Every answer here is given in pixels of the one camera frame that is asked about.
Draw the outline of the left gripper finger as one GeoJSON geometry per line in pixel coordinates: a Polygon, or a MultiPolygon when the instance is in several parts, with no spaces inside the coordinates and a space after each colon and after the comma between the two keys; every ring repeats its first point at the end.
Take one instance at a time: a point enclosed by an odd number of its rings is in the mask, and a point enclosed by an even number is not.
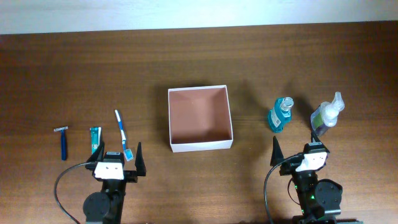
{"type": "Polygon", "coordinates": [[[104,141],[100,141],[95,152],[87,159],[87,162],[101,162],[104,156],[104,141]]]}
{"type": "Polygon", "coordinates": [[[137,176],[146,176],[146,165],[144,162],[144,158],[142,155],[142,144],[141,142],[138,142],[137,145],[137,152],[136,152],[136,160],[135,160],[135,167],[136,167],[136,173],[137,176]]]}

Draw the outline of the blue white toothbrush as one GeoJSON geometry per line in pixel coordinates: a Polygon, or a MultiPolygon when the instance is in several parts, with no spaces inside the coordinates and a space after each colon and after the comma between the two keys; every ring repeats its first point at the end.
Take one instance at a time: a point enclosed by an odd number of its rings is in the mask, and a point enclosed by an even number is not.
{"type": "Polygon", "coordinates": [[[120,116],[120,113],[118,110],[115,110],[115,115],[116,115],[116,119],[118,122],[118,126],[119,126],[119,130],[121,133],[121,142],[122,142],[122,147],[123,147],[123,153],[124,153],[124,157],[126,158],[127,161],[131,161],[134,158],[134,155],[131,151],[130,148],[127,148],[127,139],[126,139],[126,134],[124,132],[124,128],[123,128],[123,122],[120,116]]]}

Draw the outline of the clear foam soap bottle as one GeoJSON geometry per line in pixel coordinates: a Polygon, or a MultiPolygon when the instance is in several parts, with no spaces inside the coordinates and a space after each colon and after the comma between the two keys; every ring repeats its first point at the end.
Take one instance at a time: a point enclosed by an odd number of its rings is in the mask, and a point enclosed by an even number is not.
{"type": "Polygon", "coordinates": [[[330,128],[334,127],[338,120],[338,115],[345,108],[345,103],[339,91],[335,93],[332,102],[325,101],[311,114],[310,123],[312,131],[317,136],[322,136],[330,128]]]}

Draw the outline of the teal toothpaste tube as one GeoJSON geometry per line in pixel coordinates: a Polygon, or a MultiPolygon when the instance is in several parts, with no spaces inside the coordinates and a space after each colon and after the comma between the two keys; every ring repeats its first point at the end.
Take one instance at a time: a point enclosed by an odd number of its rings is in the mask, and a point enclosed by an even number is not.
{"type": "Polygon", "coordinates": [[[91,127],[90,128],[90,136],[91,136],[91,153],[93,154],[100,142],[101,142],[101,131],[102,127],[91,127]]]}

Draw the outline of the blue mouthwash bottle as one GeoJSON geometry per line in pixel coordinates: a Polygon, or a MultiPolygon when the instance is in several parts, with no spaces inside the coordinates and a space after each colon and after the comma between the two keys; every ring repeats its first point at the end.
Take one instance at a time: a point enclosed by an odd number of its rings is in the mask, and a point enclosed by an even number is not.
{"type": "Polygon", "coordinates": [[[284,126],[292,119],[294,101],[291,97],[276,99],[274,107],[269,111],[267,120],[273,133],[281,133],[284,126]]]}

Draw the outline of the blue disposable razor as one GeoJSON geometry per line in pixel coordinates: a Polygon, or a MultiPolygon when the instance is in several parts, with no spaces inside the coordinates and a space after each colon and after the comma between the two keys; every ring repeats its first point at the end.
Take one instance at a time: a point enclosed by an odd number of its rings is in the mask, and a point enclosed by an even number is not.
{"type": "Polygon", "coordinates": [[[54,132],[59,132],[61,134],[61,137],[60,137],[61,157],[62,157],[63,161],[67,160],[67,140],[66,140],[66,132],[65,132],[67,129],[68,129],[68,126],[62,126],[59,128],[55,128],[53,130],[54,132]]]}

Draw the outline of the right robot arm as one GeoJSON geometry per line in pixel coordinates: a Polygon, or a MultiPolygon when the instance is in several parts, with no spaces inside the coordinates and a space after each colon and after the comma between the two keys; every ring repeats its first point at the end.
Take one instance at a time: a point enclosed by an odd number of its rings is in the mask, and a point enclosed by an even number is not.
{"type": "Polygon", "coordinates": [[[295,185],[302,214],[294,216],[292,223],[336,223],[336,216],[341,213],[340,203],[343,188],[330,180],[319,180],[317,172],[326,166],[330,151],[314,133],[311,141],[304,145],[303,151],[290,157],[284,157],[276,137],[272,139],[272,172],[279,168],[279,175],[291,176],[295,185]]]}

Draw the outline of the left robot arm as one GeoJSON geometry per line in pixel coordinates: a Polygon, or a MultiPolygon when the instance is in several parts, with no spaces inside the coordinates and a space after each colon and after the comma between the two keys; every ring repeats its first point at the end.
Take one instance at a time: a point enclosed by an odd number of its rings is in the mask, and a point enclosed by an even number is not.
{"type": "Polygon", "coordinates": [[[83,203],[83,213],[87,223],[120,223],[126,185],[136,183],[139,177],[146,176],[146,166],[142,156],[142,144],[137,145],[135,170],[124,169],[124,156],[120,152],[105,152],[104,142],[88,158],[86,169],[102,183],[99,192],[87,196],[83,203]]]}

